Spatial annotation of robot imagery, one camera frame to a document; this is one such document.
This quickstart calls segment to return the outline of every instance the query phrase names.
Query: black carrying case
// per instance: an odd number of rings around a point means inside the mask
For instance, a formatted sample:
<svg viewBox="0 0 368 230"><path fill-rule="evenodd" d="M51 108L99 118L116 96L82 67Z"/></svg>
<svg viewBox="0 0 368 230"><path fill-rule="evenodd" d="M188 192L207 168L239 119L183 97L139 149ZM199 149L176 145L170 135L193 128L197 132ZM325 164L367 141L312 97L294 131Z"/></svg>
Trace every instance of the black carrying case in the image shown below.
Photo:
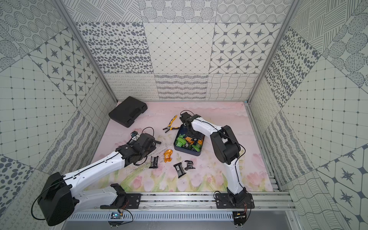
<svg viewBox="0 0 368 230"><path fill-rule="evenodd" d="M147 110L147 104L134 97L128 97L115 109L109 112L109 117L119 124L129 128L134 120Z"/></svg>

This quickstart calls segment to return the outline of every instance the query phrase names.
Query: orange wrapper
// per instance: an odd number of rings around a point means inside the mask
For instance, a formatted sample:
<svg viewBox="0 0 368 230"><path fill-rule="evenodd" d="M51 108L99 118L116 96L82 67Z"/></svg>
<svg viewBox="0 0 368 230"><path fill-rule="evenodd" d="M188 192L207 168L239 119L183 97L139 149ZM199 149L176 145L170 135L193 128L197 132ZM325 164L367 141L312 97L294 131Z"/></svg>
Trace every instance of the orange wrapper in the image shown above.
<svg viewBox="0 0 368 230"><path fill-rule="evenodd" d="M171 149L166 150L166 152L163 154L164 155L164 162L170 162L171 161L171 154L173 154L173 151Z"/></svg>
<svg viewBox="0 0 368 230"><path fill-rule="evenodd" d="M191 145L194 144L194 141L192 141L192 138L186 137L185 139L188 141L189 144Z"/></svg>

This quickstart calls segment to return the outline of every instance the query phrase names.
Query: white robotic arm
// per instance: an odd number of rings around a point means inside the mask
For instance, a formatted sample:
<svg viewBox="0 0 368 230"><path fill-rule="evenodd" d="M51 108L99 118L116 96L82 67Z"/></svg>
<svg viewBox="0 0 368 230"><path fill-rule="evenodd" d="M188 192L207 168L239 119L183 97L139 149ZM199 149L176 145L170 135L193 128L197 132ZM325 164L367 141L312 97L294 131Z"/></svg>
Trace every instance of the white robotic arm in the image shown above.
<svg viewBox="0 0 368 230"><path fill-rule="evenodd" d="M221 127L211 124L199 115L190 116L186 112L180 115L180 120L187 128L187 136L195 137L202 133L211 139L217 159L226 168L227 202L234 208L243 208L245 204L253 208L254 203L251 195L239 180L240 144L231 128L227 125ZM127 204L128 195L119 184L112 184L110 187L93 191L83 191L83 189L116 170L142 160L156 149L156 144L161 144L147 133L138 135L134 131L131 136L131 140L126 145L118 147L114 152L97 162L65 175L57 172L49 176L41 194L36 199L48 225L57 225L74 212L84 209L98 206L102 209L118 209ZM134 200L140 200L140 194L135 195L137 197Z"/></svg>
<svg viewBox="0 0 368 230"><path fill-rule="evenodd" d="M205 119L203 117L195 118L192 121L192 128L193 130L202 133L208 138L211 138L211 134L214 132L219 132L222 127L218 125L214 125ZM221 138L221 141L225 143L227 140L224 138ZM227 179L227 188L233 193L237 194L240 193L244 185L241 181L237 181L237 173L239 171L239 162L237 161L238 158L231 161L230 164L223 163L226 168L226 179Z"/></svg>

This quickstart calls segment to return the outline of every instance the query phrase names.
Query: pliers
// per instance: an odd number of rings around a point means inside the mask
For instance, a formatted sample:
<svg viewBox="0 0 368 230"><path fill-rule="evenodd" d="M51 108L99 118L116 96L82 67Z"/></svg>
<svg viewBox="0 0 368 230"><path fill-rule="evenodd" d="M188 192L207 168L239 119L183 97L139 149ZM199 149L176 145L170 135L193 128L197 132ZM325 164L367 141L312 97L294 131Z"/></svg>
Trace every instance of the pliers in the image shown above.
<svg viewBox="0 0 368 230"><path fill-rule="evenodd" d="M171 125L173 124L174 120L178 117L178 115L175 115L175 117L173 119L171 119L170 124L166 127L163 128L162 130L166 130L165 133L167 133L169 130L178 130L180 127L171 127Z"/></svg>

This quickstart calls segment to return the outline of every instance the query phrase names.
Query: black wire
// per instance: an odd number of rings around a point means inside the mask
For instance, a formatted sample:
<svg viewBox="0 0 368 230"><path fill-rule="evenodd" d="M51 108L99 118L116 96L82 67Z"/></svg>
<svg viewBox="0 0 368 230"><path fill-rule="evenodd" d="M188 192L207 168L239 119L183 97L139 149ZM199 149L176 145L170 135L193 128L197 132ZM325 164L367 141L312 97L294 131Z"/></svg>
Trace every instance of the black wire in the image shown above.
<svg viewBox="0 0 368 230"><path fill-rule="evenodd" d="M151 128L151 129L152 129L152 131L153 131L152 136L154 136L154 135L155 135L155 130L154 130L152 127L146 127L146 128Z"/></svg>
<svg viewBox="0 0 368 230"><path fill-rule="evenodd" d="M132 216L132 220L131 220L131 221L126 222L126 223L122 223L122 224L127 224L127 223L131 223L131 222L133 222L133 220L134 220L134 218L133 218L133 214L132 214L129 210L125 209L125 208L122 208L122 210L128 211L128 212L130 213L130 215Z"/></svg>
<svg viewBox="0 0 368 230"><path fill-rule="evenodd" d="M144 164L145 162L146 162L146 160L147 160L147 157L148 156L146 156L146 159L143 161L143 163L142 164ZM136 164L136 163L133 163L135 166L139 166L139 165L142 165L142 164Z"/></svg>
<svg viewBox="0 0 368 230"><path fill-rule="evenodd" d="M247 219L245 220L247 222L247 220L249 219L250 215L251 215L251 212L252 212L252 203L251 203L251 209L249 210L249 215L247 217Z"/></svg>
<svg viewBox="0 0 368 230"><path fill-rule="evenodd" d="M116 155L118 155L118 154L119 154L119 153L115 154L114 156L110 157L110 158L109 158L109 159L107 159L107 160L110 160L111 158L115 157L115 156L116 156ZM49 188L51 188L51 187L53 187L53 186L55 186L55 185L58 185L58 184L60 184L60 183L61 183L61 182L63 182L63 181L66 181L66 180L72 179L73 177L75 177L75 176L77 176L77 175L81 174L82 172L86 171L87 169L90 169L90 168L92 168L92 167L95 167L96 165L99 165L99 164L101 164L101 163L103 163L103 162L105 162L105 161L101 161L100 163L97 163L97 164L95 164L95 165L92 165L91 167L86 168L85 170L80 171L79 173L77 173L76 175L74 175L74 176L72 176L72 177L69 177L69 178L63 179L63 180L61 180L61 181L59 181L59 182L57 182L57 183L55 183L55 184L53 184L53 185L49 186L47 189L45 189L43 192L41 192L41 193L40 193L40 195L38 195L38 197L35 199L35 201L33 202L32 206L31 206L31 215L32 215L32 217L33 217L34 219L36 219L36 220L46 220L46 219L39 219L39 218L37 218L37 217L35 217L35 216L33 215L33 206L35 205L35 203L36 203L36 201L38 200L38 198L39 198L39 197L40 197L44 192L46 192Z"/></svg>
<svg viewBox="0 0 368 230"><path fill-rule="evenodd" d="M197 120L197 121L200 121L200 122L204 122L204 123L207 123L207 124L209 124L209 125L211 125L214 129L216 129L211 123L208 123L208 122L206 122L206 121L201 121L201 120L198 120L198 119L194 119L194 120ZM221 133L222 135L224 135L224 136L226 136L227 138L229 138L230 140L232 140L232 141L234 141L233 139L231 139L229 136L227 136L226 134L224 134L224 133ZM239 142L237 142L237 141L234 141L235 143L237 143L238 145L240 145L241 147L243 147L243 149L244 149L244 153L240 156L240 157L238 157L238 159L236 159L236 161L235 161L235 165L236 165L236 162L238 162L238 160L245 154L245 148L244 148L244 146L242 146L241 144L239 144ZM238 171L236 170L236 167L235 167L235 172L236 172L236 176L238 177L238 182L239 182L239 184L240 184L240 186L242 186L241 185L241 183L240 183L240 180L239 180L239 175L238 175Z"/></svg>
<svg viewBox="0 0 368 230"><path fill-rule="evenodd" d="M191 112L191 113L194 115L194 113L193 113L192 111L190 111L190 110L183 110L183 111L181 111L181 112L180 112L180 115L181 115L181 113L182 113L182 112L184 112L184 111L189 111L189 112Z"/></svg>

